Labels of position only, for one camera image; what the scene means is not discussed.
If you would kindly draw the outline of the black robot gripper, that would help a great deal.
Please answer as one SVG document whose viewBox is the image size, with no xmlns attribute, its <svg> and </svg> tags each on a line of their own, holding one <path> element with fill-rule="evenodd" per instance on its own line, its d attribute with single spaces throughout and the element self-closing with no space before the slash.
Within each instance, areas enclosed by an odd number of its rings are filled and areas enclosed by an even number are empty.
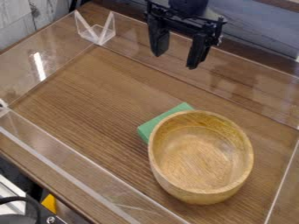
<svg viewBox="0 0 299 224">
<path fill-rule="evenodd" d="M 152 53 L 159 57 L 168 50 L 170 31 L 194 35 L 186 64 L 190 69 L 206 60 L 211 45 L 220 43 L 223 25 L 228 22 L 208 4 L 210 0 L 146 0 Z"/>
</svg>

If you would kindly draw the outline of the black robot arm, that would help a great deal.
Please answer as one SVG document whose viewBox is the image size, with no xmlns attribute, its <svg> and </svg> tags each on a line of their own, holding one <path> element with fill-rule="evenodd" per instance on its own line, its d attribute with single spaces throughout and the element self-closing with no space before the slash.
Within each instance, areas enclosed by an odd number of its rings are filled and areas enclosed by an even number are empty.
<svg viewBox="0 0 299 224">
<path fill-rule="evenodd" d="M 222 41 L 227 19 L 208 7 L 210 0 L 146 0 L 150 46 L 156 57 L 170 48 L 171 32 L 191 37 L 186 66 L 195 69 L 206 60 L 211 47 Z"/>
</svg>

